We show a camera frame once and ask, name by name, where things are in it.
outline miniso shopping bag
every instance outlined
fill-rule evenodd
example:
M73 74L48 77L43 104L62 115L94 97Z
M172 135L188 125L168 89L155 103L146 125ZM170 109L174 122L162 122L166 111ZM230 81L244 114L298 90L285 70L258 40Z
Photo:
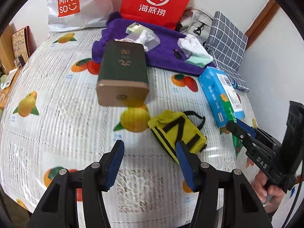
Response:
M148 22L175 29L189 0L123 0L124 19Z
M47 0L51 32L103 27L113 12L111 0Z

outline black strap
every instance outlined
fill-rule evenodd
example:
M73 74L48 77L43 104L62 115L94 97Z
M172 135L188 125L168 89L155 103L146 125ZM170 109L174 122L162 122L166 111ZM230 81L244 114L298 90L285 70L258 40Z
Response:
M186 147L190 150L194 145L195 143L198 142L198 140L200 139L201 137L199 136L199 134L196 134L195 136L193 136L193 138L187 143Z
M176 152L175 152L175 150L172 148L170 142L168 142L167 138L162 134L162 132L161 132L157 127L155 127L155 130L156 130L156 132L159 134L159 136L163 139L163 141L166 143L166 145L167 145L167 147L170 149L170 151L171 151L171 152L175 155L175 157L176 157ZM156 140L158 141L158 143L162 146L162 148L166 151L166 153L172 158L171 154L168 152L168 150L166 149L166 147L163 146L162 142L159 140L159 138L158 138L157 135L154 133L154 131L153 131L153 130L151 130L151 131L152 131L152 133L154 134L154 136L155 136Z
M181 138L183 137L185 122L186 122L186 119L181 116L181 117L177 118L176 120L168 123L163 128L163 131L165 133L167 133L171 128L173 128L174 126L178 125L178 131L177 131L176 141L175 141L174 144L176 144L176 142L179 141L179 140L181 140Z
M184 114L186 115L186 116L196 116L196 117L198 117L199 119L202 119L203 121L201 122L201 124L200 125L198 125L197 126L197 128L199 129L199 130L201 130L203 127L204 127L204 124L205 124L205 122L206 122L206 117L201 117L200 115L198 115L196 112L194 112L194 111L186 111L186 112L184 112Z

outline white shopping bag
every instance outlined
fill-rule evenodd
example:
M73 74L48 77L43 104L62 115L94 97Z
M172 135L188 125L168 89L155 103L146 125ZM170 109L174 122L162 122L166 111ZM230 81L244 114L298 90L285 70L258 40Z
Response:
M47 0L51 32L103 27L113 12L111 0Z

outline orange fruit print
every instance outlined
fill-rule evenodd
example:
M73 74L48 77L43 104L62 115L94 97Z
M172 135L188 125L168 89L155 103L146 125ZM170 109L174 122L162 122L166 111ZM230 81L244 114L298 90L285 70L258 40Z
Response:
M63 167L58 166L58 167L54 167L54 168L46 171L46 173L43 176L43 182L46 187L48 187L51 184L52 180L54 179L54 175L57 172L59 172L60 169L63 169ZM75 171L77 171L77 170L76 169L69 170L69 172L75 172ZM76 189L76 199L78 202L82 201L82 189L81 188Z
M89 73L98 75L100 64L94 62L91 58L85 58L75 62L74 65L71 67L71 71L74 73L82 72L86 69L89 71Z
M176 74L171 77L171 81L178 87L187 86L192 92L197 92L199 90L196 81L190 76Z
M188 187L188 185L186 184L186 181L185 181L185 180L183 181L183 190L184 190L186 193L192 193L192 190Z

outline wooden door frame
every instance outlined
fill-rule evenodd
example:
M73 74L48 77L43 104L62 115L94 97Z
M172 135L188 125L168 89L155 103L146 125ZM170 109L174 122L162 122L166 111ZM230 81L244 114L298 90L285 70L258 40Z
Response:
M280 6L275 0L268 1L251 27L245 32L245 35L248 37L246 49L248 49L251 44L257 39L257 37L262 33L262 31L266 28L271 19L277 13L279 8Z

